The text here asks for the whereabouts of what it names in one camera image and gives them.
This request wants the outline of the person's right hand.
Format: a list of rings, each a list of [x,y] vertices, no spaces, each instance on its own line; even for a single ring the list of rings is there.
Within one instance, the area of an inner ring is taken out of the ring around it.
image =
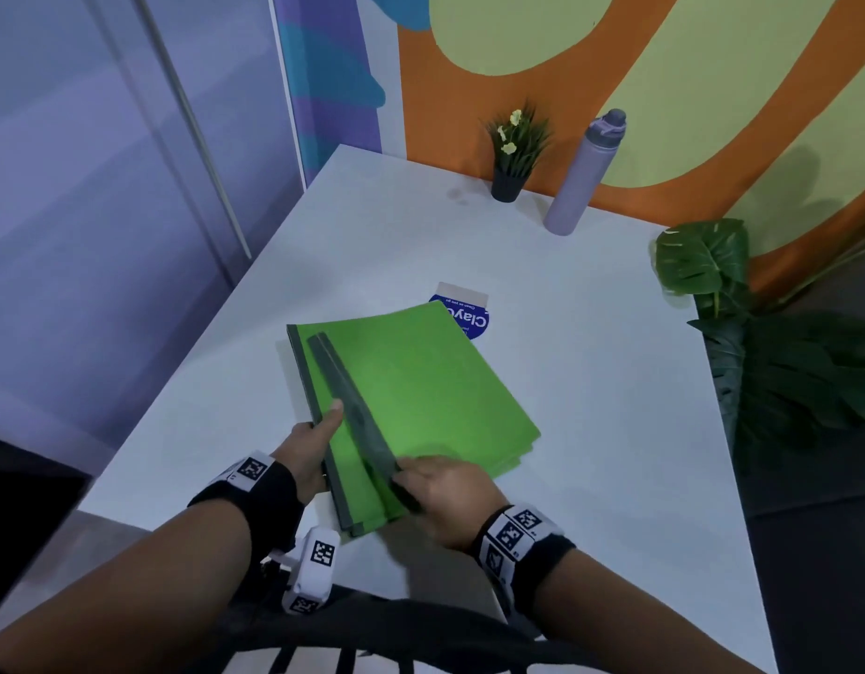
[[[439,545],[468,554],[483,523],[506,505],[508,499],[480,466],[440,455],[440,512],[422,511],[415,519]]]

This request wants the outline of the person's left hand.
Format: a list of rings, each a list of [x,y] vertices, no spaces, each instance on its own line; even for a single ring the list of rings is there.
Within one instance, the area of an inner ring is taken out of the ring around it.
[[[323,463],[328,448],[326,451],[314,451],[312,448],[314,425],[311,422],[295,424],[289,436],[271,453],[274,460],[292,474],[298,499],[304,506],[308,506],[315,496],[326,490]]]

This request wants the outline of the grey slide binder bar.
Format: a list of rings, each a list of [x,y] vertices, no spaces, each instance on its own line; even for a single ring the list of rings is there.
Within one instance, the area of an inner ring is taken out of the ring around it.
[[[407,511],[422,512],[417,499],[394,482],[393,477],[401,471],[396,456],[331,339],[320,331],[308,338],[308,346],[333,398],[344,406],[345,420],[365,467]]]

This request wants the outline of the green folder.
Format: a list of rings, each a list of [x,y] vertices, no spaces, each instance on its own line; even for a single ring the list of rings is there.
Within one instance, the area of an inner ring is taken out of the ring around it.
[[[395,456],[442,454],[490,476],[520,463],[540,430],[440,301],[286,328],[311,417],[337,396],[308,340],[324,333]]]

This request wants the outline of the person's right forearm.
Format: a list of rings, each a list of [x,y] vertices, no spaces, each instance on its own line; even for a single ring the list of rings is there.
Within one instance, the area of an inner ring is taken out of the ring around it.
[[[613,674],[765,674],[579,550],[540,582],[532,614],[543,634],[583,647]]]

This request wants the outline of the person's left forearm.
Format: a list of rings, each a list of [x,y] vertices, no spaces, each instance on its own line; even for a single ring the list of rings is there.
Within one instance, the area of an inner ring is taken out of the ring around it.
[[[251,538],[223,499],[186,509],[0,632],[0,674],[148,674],[209,634]]]

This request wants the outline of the black wristband with marker tags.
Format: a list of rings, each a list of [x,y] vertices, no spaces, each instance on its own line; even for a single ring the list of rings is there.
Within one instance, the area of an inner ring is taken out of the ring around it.
[[[506,505],[483,523],[469,548],[513,611],[531,617],[536,592],[576,545],[539,509]]]
[[[237,460],[212,479],[187,504],[223,499],[244,516],[251,540],[250,565],[259,565],[271,552],[288,552],[305,509],[292,473],[259,451]]]

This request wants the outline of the blue and white card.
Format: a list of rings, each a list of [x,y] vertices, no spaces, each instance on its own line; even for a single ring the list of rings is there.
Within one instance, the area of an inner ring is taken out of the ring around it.
[[[486,293],[439,282],[430,301],[441,302],[470,340],[483,335],[490,324],[489,295]]]

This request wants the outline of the small potted plant black pot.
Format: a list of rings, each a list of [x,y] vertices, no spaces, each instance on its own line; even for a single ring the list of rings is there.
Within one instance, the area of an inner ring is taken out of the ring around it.
[[[485,131],[494,148],[492,197],[502,203],[515,202],[550,145],[550,122],[538,118],[536,106],[526,101],[509,115],[487,122]]]

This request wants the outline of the grey metal partition bar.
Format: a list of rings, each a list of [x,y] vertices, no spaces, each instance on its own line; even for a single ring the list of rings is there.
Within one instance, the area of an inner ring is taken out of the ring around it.
[[[202,166],[213,185],[214,192],[223,209],[227,222],[235,234],[246,260],[252,262],[254,260],[253,252],[247,242],[245,233],[239,223],[231,200],[218,173],[210,147],[202,133],[202,128],[199,125],[197,116],[194,113],[189,97],[183,87],[169,49],[157,25],[157,21],[147,3],[147,0],[132,0],[132,5],[136,10],[139,22],[142,25],[153,52],[157,57],[158,64],[160,65],[161,71],[169,85],[169,89],[171,89],[176,100],[178,109],[183,117],[183,122],[186,124],[195,150],[200,156]]]

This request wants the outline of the purple water bottle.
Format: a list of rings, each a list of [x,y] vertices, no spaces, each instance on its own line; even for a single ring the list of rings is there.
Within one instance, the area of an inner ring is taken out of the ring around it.
[[[590,123],[543,226],[557,236],[573,234],[601,184],[627,131],[627,114],[611,109]]]

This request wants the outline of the large green leafy plant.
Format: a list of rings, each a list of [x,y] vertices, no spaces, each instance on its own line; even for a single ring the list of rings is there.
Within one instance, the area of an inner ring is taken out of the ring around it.
[[[754,305],[739,219],[665,229],[653,244],[667,293],[691,295],[738,475],[865,425],[865,319]]]

